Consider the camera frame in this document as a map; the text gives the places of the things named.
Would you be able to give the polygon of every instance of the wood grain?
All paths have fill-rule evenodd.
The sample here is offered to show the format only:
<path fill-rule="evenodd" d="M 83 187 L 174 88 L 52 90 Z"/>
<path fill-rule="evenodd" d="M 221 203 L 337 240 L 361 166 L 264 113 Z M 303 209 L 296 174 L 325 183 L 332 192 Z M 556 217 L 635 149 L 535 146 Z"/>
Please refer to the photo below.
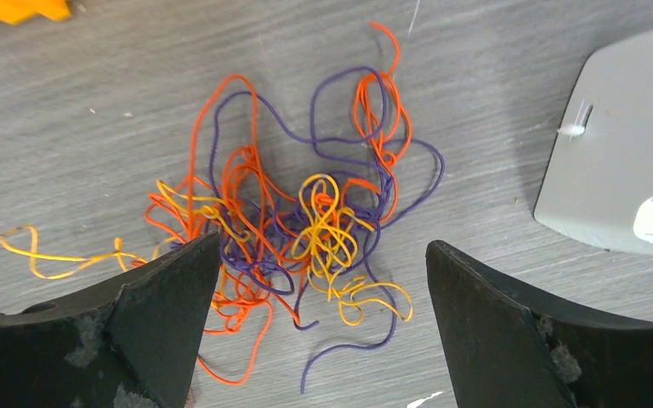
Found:
<path fill-rule="evenodd" d="M 447 161 L 434 198 L 388 231 L 374 258 L 378 274 L 404 285 L 417 308 L 388 347 L 327 356 L 299 395 L 310 355 L 345 339 L 378 340 L 389 318 L 369 310 L 363 327 L 348 328 L 334 305 L 309 296 L 304 318 L 318 317 L 319 328 L 296 332 L 278 312 L 247 384 L 229 388 L 197 370 L 196 406 L 404 407 L 437 391 L 444 393 L 423 407 L 456 406 L 426 287 L 423 256 L 433 239 L 560 296 L 653 320 L 653 258 L 586 247 L 531 217 L 554 129 L 584 60 L 653 28 L 652 1 L 424 0 L 411 32 L 416 1 L 78 3 L 84 11 L 75 7 L 66 23 L 0 24 L 0 233 L 32 223 L 44 251 L 103 252 L 120 235 L 130 250 L 148 253 L 161 236 L 140 217 L 146 194 L 156 178 L 183 177 L 192 122 L 219 80 L 232 71 L 252 78 L 289 126 L 306 133 L 309 97 L 323 77 L 390 62 L 389 43 L 368 28 L 370 20 L 399 37 L 396 78 L 416 135 Z M 324 133 L 353 132 L 353 86 L 324 95 Z M 248 137 L 246 105 L 227 117 L 221 162 Z M 264 160 L 287 189 L 333 166 L 301 154 L 308 149 L 295 147 L 274 121 L 265 118 L 260 127 Z M 210 138 L 204 132 L 202 145 Z M 202 150 L 202 165 L 206 157 Z M 414 148 L 397 167 L 405 202 L 424 189 L 431 164 Z M 0 247 L 0 312 L 116 271 L 102 265 L 44 282 L 29 274 L 24 258 Z M 238 337 L 205 337 L 203 354 L 220 373 L 240 376 L 264 318 L 254 315 Z"/>

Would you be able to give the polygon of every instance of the yellow object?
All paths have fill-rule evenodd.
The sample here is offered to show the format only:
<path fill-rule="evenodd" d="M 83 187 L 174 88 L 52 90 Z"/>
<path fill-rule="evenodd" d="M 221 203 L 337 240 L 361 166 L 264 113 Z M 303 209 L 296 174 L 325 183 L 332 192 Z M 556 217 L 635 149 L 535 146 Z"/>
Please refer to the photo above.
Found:
<path fill-rule="evenodd" d="M 71 17 L 66 0 L 0 0 L 0 20 L 16 25 L 41 14 L 55 21 Z"/>

